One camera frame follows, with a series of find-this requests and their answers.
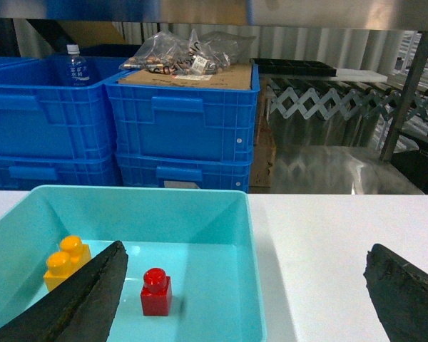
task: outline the cardboard box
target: cardboard box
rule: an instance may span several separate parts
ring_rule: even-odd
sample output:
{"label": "cardboard box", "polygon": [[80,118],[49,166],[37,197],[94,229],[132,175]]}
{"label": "cardboard box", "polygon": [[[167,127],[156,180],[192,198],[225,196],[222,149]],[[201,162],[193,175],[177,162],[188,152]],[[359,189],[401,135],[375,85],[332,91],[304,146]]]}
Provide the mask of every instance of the cardboard box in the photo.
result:
{"label": "cardboard box", "polygon": [[254,160],[250,168],[251,187],[271,187],[276,158],[276,144],[266,118],[260,121],[258,141],[254,145]]}
{"label": "cardboard box", "polygon": [[268,79],[260,79],[257,116],[255,118],[254,160],[250,168],[251,187],[271,187],[276,158],[276,144],[266,121],[266,91]]}
{"label": "cardboard box", "polygon": [[118,83],[163,87],[250,90],[251,77],[252,66],[250,64],[236,64],[217,75],[172,76],[141,70],[120,79]]}

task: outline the bottle label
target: bottle label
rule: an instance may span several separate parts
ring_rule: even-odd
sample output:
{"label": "bottle label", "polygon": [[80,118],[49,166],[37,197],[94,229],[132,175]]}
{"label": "bottle label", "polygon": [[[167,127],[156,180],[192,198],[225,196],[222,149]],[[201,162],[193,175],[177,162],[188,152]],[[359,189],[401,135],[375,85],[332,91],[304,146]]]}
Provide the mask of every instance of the bottle label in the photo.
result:
{"label": "bottle label", "polygon": [[86,86],[91,79],[85,63],[78,64],[77,66],[69,66],[68,74],[74,86]]}

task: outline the white table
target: white table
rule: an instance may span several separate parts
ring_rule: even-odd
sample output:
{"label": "white table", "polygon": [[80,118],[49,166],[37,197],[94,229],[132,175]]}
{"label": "white table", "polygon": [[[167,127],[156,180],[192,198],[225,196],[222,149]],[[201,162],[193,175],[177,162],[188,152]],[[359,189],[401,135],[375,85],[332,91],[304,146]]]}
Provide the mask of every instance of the white table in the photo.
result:
{"label": "white table", "polygon": [[[0,192],[0,216],[25,192]],[[428,196],[250,195],[268,341],[388,342],[366,289],[382,243],[428,273]]]}

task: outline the crate label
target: crate label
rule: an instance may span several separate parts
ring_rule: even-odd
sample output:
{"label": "crate label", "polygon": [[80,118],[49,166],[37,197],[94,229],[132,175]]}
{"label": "crate label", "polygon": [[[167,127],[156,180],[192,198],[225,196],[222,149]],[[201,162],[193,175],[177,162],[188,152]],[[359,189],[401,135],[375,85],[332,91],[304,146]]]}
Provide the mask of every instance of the crate label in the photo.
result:
{"label": "crate label", "polygon": [[164,185],[165,187],[173,189],[200,189],[200,187],[193,182],[175,182],[173,180],[166,180]]}
{"label": "crate label", "polygon": [[194,73],[201,74],[205,70],[206,64],[208,64],[207,59],[201,56],[196,56],[190,69]]}
{"label": "crate label", "polygon": [[213,77],[212,75],[178,75],[174,76],[178,80],[190,80],[190,81],[209,81]]}

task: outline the metal frame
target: metal frame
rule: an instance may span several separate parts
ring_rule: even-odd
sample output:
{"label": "metal frame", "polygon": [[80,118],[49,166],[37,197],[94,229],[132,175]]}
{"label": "metal frame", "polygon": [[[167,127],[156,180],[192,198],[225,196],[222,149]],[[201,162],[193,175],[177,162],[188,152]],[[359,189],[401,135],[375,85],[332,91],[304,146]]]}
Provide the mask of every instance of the metal frame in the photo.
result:
{"label": "metal frame", "polygon": [[420,78],[422,77],[423,69],[428,59],[428,31],[422,34],[417,51],[415,52],[414,60],[412,61],[409,75],[404,84],[401,100],[398,104],[397,112],[393,117],[392,124],[385,139],[384,148],[380,154],[380,160],[389,162],[392,159],[394,148],[397,145],[399,138],[399,130],[404,125],[407,112],[410,109],[412,99],[414,97]]}

